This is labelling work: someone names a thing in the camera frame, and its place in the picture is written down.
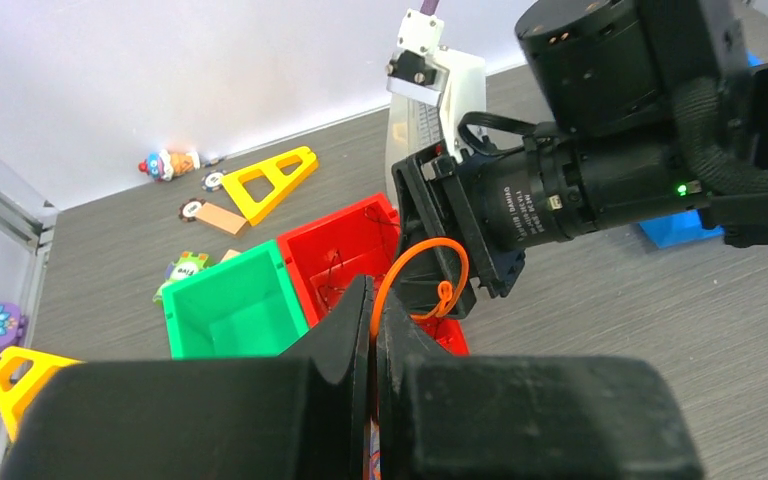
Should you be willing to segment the white metronome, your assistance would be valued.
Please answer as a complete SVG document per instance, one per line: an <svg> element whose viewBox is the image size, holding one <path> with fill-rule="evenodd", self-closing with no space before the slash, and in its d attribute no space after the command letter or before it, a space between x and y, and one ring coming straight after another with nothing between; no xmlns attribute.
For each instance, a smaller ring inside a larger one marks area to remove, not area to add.
<svg viewBox="0 0 768 480"><path fill-rule="evenodd" d="M444 151L463 158L465 147L458 134L463 116L486 109L486 61L476 55L439 47L434 59L446 74L442 98L437 107L391 95L388 135L385 147L386 195L398 205L392 167L419 151L441 143Z"/></svg>

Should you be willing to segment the green plastic bin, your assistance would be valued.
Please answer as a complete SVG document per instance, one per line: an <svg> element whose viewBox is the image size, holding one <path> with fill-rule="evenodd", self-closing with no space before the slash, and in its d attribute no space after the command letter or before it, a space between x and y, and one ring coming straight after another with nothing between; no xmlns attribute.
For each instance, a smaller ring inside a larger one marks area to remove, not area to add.
<svg viewBox="0 0 768 480"><path fill-rule="evenodd" d="M274 240L163 291L171 357L277 356L309 331Z"/></svg>

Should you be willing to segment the green toy block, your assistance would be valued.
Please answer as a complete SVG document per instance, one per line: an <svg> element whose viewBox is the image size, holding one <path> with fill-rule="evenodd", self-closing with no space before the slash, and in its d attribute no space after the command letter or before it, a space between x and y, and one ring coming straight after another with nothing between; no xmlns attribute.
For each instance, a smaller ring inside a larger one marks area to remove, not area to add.
<svg viewBox="0 0 768 480"><path fill-rule="evenodd" d="M212 260L208 253L182 252L177 260L172 261L167 266L164 281L155 291L152 302L156 305L162 305L162 292L167 286L204 271L211 265Z"/></svg>

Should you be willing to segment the red plastic bin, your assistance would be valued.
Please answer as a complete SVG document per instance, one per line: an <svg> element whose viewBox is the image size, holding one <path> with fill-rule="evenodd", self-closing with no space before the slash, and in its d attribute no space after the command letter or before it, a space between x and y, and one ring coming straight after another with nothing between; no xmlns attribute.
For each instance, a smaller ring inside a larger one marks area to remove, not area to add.
<svg viewBox="0 0 768 480"><path fill-rule="evenodd" d="M383 193L280 234L277 244L308 326L330 313L355 276L372 276L379 286L399 237L398 212Z"/></svg>

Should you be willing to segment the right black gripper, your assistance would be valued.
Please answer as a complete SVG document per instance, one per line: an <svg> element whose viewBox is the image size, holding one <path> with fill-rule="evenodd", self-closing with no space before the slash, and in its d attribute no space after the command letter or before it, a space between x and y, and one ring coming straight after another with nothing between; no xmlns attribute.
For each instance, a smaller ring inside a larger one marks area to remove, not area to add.
<svg viewBox="0 0 768 480"><path fill-rule="evenodd" d="M427 147L391 168L401 216L400 251L432 237L458 241L469 280L491 298L508 296L526 249L596 229L575 151L557 143L458 163Z"/></svg>

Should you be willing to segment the tan wooden strip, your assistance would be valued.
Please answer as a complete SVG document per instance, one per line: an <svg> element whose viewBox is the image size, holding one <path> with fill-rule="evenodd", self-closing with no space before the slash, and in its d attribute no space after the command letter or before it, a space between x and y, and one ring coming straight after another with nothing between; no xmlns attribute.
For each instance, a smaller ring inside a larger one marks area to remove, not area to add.
<svg viewBox="0 0 768 480"><path fill-rule="evenodd" d="M178 218L183 222L203 223L234 237L241 236L250 227L243 216L200 198L185 201L178 209Z"/></svg>

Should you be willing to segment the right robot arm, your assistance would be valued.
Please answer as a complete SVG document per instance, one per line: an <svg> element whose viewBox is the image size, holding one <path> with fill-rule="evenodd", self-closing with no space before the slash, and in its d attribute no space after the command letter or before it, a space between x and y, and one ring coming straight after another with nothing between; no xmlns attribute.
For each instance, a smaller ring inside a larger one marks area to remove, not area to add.
<svg viewBox="0 0 768 480"><path fill-rule="evenodd" d="M528 248L685 211L735 248L768 245L768 63L727 1L538 1L515 26L552 112L489 113L411 11L392 75L435 92L437 142L392 167L412 314L462 318L477 280L508 295Z"/></svg>

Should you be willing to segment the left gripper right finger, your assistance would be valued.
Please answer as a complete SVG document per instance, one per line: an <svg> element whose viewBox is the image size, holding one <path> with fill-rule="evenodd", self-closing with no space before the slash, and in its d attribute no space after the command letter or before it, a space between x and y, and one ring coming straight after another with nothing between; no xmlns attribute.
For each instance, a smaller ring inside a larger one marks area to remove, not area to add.
<svg viewBox="0 0 768 480"><path fill-rule="evenodd" d="M456 356L390 295L376 340L385 479L700 479L672 390L621 356Z"/></svg>

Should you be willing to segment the small figurine toy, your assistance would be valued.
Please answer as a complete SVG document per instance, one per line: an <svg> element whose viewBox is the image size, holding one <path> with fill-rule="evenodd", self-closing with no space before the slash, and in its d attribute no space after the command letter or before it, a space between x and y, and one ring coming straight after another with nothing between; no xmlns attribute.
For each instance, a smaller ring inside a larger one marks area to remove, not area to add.
<svg viewBox="0 0 768 480"><path fill-rule="evenodd" d="M163 149L150 153L137 168L155 182L169 182L202 167L200 155L195 152L170 152Z"/></svg>

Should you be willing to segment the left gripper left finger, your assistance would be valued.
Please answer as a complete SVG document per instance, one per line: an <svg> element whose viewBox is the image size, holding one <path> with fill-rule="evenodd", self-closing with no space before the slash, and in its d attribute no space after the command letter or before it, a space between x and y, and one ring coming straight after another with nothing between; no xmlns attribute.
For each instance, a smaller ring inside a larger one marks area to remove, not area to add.
<svg viewBox="0 0 768 480"><path fill-rule="evenodd" d="M372 279L275 357L87 362L31 402L2 479L364 479Z"/></svg>

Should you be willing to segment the yellow triangle toy left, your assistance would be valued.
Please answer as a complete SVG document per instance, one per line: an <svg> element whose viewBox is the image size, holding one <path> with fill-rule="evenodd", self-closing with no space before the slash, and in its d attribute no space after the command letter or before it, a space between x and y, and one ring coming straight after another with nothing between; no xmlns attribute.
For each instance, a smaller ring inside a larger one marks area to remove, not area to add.
<svg viewBox="0 0 768 480"><path fill-rule="evenodd" d="M0 415L10 442L18 435L25 410L61 369L81 363L43 351L10 346L0 354Z"/></svg>

